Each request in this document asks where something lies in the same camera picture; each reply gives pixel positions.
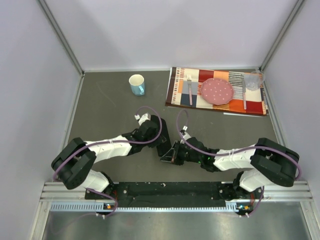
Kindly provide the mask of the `black zip tool case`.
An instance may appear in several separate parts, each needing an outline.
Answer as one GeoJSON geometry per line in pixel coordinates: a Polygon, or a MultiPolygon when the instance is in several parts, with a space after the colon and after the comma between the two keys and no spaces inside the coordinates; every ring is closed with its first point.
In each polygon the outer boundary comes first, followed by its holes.
{"type": "MultiPolygon", "coordinates": [[[[159,118],[156,115],[151,116],[151,120],[154,121],[158,126],[160,126],[159,118]]],[[[157,154],[159,157],[164,156],[172,147],[168,127],[166,121],[161,118],[162,129],[158,140],[161,141],[159,145],[156,146],[157,154]]]]}

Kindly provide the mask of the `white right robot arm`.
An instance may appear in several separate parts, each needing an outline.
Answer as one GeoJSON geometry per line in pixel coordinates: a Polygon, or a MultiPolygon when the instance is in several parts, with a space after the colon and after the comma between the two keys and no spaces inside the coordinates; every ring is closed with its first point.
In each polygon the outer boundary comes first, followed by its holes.
{"type": "Polygon", "coordinates": [[[233,192],[239,198],[271,184],[292,187],[301,175],[300,156],[268,138],[259,138],[248,147],[225,150],[208,148],[185,130],[179,135],[181,140],[175,141],[161,160],[179,166],[198,163],[211,173],[240,169],[233,181],[233,192]]]}

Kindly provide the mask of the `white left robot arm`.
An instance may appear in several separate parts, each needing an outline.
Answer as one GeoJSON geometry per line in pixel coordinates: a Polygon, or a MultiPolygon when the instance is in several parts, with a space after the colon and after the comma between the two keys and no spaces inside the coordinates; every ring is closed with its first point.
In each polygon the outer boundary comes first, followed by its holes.
{"type": "Polygon", "coordinates": [[[114,191],[113,182],[104,172],[94,171],[97,162],[114,157],[137,154],[144,147],[156,148],[162,157],[171,147],[166,121],[146,113],[136,115],[139,127],[131,132],[102,141],[84,141],[74,138],[52,161],[54,176],[68,190],[83,187],[96,191],[102,198],[109,198],[114,191]]]}

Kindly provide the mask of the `blue ceramic mug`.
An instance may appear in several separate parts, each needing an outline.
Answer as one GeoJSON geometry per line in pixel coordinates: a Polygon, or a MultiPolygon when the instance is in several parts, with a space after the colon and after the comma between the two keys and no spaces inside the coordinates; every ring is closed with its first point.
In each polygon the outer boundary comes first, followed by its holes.
{"type": "Polygon", "coordinates": [[[145,79],[140,74],[132,75],[129,80],[131,91],[136,96],[143,96],[145,94],[145,79]]]}

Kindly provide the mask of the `colourful patterned placemat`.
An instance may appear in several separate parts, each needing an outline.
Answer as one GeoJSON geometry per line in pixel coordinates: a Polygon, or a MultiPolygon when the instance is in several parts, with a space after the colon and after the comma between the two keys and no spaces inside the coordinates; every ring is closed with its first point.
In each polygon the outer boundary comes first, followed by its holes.
{"type": "Polygon", "coordinates": [[[250,90],[244,83],[249,72],[172,67],[166,106],[266,116],[264,86],[250,90]]]}

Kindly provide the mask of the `pink polka dot plate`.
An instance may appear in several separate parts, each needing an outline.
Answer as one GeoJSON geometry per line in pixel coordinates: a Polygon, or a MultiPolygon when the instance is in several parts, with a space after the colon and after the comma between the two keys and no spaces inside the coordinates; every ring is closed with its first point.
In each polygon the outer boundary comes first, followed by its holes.
{"type": "Polygon", "coordinates": [[[209,78],[204,81],[200,93],[207,103],[216,106],[228,104],[234,97],[233,86],[220,78],[209,78]]]}

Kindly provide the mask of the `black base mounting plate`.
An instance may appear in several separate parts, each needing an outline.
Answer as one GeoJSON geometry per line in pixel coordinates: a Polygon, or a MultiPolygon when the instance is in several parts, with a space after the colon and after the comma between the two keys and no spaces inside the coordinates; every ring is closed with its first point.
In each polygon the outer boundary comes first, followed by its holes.
{"type": "Polygon", "coordinates": [[[106,199],[109,195],[119,207],[224,207],[226,201],[258,200],[260,188],[247,192],[222,182],[119,182],[102,194],[87,190],[86,200],[106,199]]]}

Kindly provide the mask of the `clear plastic cup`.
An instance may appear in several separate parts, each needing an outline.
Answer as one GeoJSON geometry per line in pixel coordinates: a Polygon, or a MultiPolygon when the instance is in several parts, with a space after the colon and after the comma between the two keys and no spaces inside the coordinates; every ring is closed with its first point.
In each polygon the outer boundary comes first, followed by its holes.
{"type": "Polygon", "coordinates": [[[244,75],[245,87],[250,91],[258,90],[265,80],[265,75],[260,70],[255,70],[244,75]]]}

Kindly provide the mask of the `pink handled fork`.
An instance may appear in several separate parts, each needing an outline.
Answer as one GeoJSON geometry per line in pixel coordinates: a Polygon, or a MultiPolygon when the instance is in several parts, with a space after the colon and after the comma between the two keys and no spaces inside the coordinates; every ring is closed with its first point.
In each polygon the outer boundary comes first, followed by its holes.
{"type": "Polygon", "coordinates": [[[187,75],[187,84],[188,84],[188,95],[189,95],[189,104],[193,105],[193,95],[192,95],[192,77],[190,74],[187,75]]]}

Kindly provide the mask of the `pink handled knife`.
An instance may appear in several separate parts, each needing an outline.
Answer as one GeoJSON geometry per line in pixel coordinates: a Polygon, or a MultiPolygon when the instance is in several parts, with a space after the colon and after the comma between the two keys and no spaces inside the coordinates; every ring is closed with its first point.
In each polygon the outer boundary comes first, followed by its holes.
{"type": "Polygon", "coordinates": [[[246,84],[244,79],[242,79],[242,100],[243,100],[243,108],[244,110],[247,110],[246,84]]]}

